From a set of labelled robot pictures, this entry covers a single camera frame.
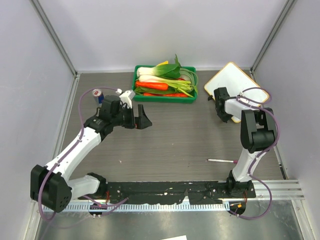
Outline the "yellow framed whiteboard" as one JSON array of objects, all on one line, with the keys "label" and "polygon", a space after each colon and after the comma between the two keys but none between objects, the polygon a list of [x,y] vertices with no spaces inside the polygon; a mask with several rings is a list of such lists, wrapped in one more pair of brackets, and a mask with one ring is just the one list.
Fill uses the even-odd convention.
[{"label": "yellow framed whiteboard", "polygon": [[230,99],[225,102],[225,111],[235,123],[243,121],[242,126],[256,124],[261,130],[268,129],[272,121],[271,110],[263,108],[270,99],[267,91],[256,84],[237,65],[229,62],[204,85],[206,92],[214,97],[214,90],[226,87]]}]

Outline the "pink capped marker pen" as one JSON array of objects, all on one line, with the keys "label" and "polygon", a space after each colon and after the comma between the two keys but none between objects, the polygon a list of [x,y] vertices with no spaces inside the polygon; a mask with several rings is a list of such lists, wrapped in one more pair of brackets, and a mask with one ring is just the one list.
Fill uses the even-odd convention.
[{"label": "pink capped marker pen", "polygon": [[237,160],[224,160],[224,159],[207,159],[208,162],[217,162],[217,163],[232,163],[237,164]]}]

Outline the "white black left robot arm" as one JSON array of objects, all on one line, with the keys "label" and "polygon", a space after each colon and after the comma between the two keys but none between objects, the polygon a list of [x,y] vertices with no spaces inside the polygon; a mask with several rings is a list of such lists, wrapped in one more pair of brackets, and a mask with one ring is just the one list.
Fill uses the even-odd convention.
[{"label": "white black left robot arm", "polygon": [[152,126],[143,105],[138,105],[138,116],[134,116],[134,96],[133,90],[105,96],[97,113],[85,121],[78,135],[62,152],[45,166],[36,165],[31,170],[30,197],[40,207],[60,213],[73,199],[93,196],[100,200],[106,195],[107,181],[104,177],[95,173],[74,180],[70,177],[89,152],[115,127],[142,130]]}]

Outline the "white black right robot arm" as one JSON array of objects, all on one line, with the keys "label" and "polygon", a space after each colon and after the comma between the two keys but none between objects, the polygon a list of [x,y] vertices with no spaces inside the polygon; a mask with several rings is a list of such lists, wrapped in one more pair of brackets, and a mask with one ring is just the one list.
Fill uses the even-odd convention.
[{"label": "white black right robot arm", "polygon": [[226,87],[213,91],[217,116],[227,123],[232,117],[240,119],[242,152],[230,171],[223,190],[231,198],[246,198],[253,189],[253,172],[261,158],[279,141],[279,125],[271,108],[262,108],[261,102],[244,96],[251,90],[264,91],[260,87],[242,90],[230,96]]}]

